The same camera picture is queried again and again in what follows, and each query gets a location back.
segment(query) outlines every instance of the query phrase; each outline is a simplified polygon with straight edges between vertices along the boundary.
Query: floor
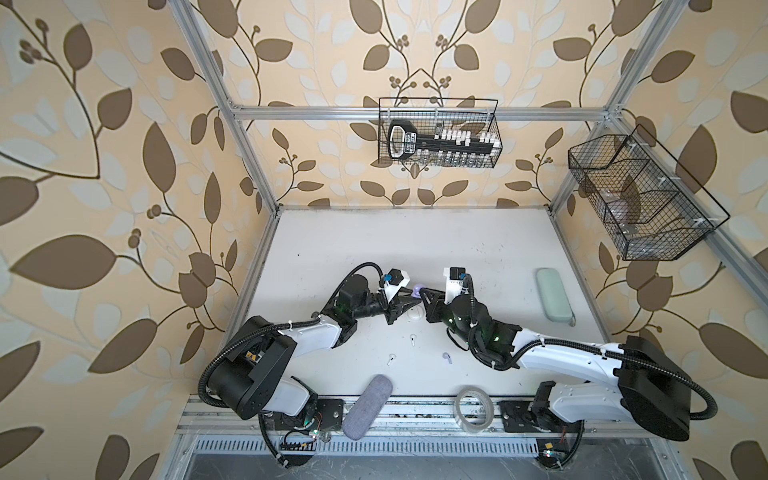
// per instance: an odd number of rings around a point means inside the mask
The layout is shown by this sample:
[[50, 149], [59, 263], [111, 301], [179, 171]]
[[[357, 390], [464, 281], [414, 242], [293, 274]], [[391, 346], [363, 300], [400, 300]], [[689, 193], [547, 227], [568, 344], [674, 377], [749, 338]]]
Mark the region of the floor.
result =
[[[491, 315], [551, 336], [601, 341], [576, 276], [545, 210], [288, 210], [283, 213], [249, 316], [274, 323], [308, 319], [356, 265], [406, 270], [410, 286], [445, 289], [443, 267], [463, 266]], [[535, 271], [558, 270], [576, 325], [546, 319]], [[376, 272], [364, 273], [375, 288]], [[414, 344], [411, 335], [416, 335]], [[452, 363], [443, 358], [451, 356]], [[391, 355], [395, 359], [387, 365]], [[546, 380], [567, 376], [535, 369], [497, 372], [457, 349], [445, 328], [401, 316], [362, 319], [343, 346], [294, 359], [286, 370], [320, 395], [359, 395], [376, 374], [394, 395], [455, 395], [474, 385], [495, 396], [532, 395]]]
[[317, 457], [283, 470], [270, 455], [195, 455], [185, 480], [656, 480], [664, 478], [649, 445], [585, 441], [563, 472], [531, 458]]

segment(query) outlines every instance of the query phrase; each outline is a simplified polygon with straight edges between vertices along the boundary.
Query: floral wallpaper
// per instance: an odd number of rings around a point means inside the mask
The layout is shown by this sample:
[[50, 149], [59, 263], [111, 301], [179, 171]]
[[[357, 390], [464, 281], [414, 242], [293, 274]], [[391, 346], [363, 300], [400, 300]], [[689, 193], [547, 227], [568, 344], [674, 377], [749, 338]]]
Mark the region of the floral wallpaper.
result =
[[309, 207], [517, 207], [549, 204], [584, 122], [500, 122], [493, 169], [377, 159], [371, 122], [248, 121], [278, 203]]
[[654, 0], [192, 0], [230, 95], [247, 105], [363, 96], [602, 106]]
[[[624, 112], [729, 210], [723, 228], [765, 267], [767, 25], [759, 0], [691, 0]], [[585, 196], [574, 192], [559, 220], [611, 334], [656, 343], [720, 407], [677, 444], [694, 478], [768, 478], [768, 315], [705, 243], [674, 262], [620, 260]]]
[[0, 476], [150, 478], [266, 211], [161, 2], [0, 0], [0, 46]]

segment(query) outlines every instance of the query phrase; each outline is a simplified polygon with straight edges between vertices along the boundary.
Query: black wire basket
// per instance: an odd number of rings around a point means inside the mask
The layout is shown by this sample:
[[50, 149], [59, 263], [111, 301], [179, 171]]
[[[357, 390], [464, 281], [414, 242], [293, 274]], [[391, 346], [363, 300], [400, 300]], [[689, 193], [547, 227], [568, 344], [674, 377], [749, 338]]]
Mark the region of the black wire basket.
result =
[[504, 147], [497, 106], [497, 100], [484, 98], [382, 97], [379, 162], [493, 168]]
[[[648, 153], [651, 145], [661, 147], [674, 161], [676, 174], [667, 174], [654, 161]], [[730, 218], [642, 125], [630, 135], [603, 135], [572, 147], [568, 168], [623, 260], [676, 260]], [[704, 213], [694, 201], [696, 196], [708, 200], [717, 212]]]

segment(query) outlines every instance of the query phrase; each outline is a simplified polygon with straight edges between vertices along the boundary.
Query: white table surface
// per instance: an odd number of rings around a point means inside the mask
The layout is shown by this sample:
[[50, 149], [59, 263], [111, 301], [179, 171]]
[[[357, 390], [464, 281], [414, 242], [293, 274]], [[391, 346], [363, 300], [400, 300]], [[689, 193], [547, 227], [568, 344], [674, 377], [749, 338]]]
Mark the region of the white table surface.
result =
[[[544, 210], [288, 210], [283, 213], [248, 316], [272, 323], [309, 319], [342, 278], [372, 261], [384, 273], [406, 270], [417, 283], [445, 289], [443, 267], [463, 266], [475, 296], [496, 320], [551, 336], [601, 341], [601, 333], [574, 271]], [[542, 267], [560, 272], [576, 325], [550, 322], [535, 285]], [[376, 271], [361, 270], [375, 290]], [[415, 346], [411, 335], [416, 335]], [[443, 358], [447, 352], [452, 364]], [[396, 359], [387, 366], [389, 356]], [[455, 395], [477, 386], [493, 396], [525, 396], [540, 382], [574, 381], [540, 369], [497, 372], [457, 349], [440, 323], [413, 320], [394, 325], [383, 316], [361, 319], [341, 347], [292, 359], [286, 375], [302, 379], [320, 395], [359, 395], [382, 373], [393, 395]]]

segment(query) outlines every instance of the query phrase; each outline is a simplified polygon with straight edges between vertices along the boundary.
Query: clear tape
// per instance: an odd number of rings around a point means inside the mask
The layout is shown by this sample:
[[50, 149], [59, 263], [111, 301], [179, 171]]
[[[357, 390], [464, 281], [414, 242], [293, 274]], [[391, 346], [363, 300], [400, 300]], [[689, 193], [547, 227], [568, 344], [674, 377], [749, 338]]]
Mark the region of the clear tape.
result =
[[[485, 420], [483, 423], [472, 423], [467, 420], [467, 417], [465, 417], [464, 414], [462, 414], [462, 399], [468, 396], [480, 400], [480, 403], [485, 410]], [[479, 388], [474, 386], [466, 387], [458, 393], [456, 400], [453, 402], [453, 418], [456, 419], [458, 426], [462, 427], [462, 430], [465, 432], [480, 433], [493, 423], [493, 401], [487, 393]]]

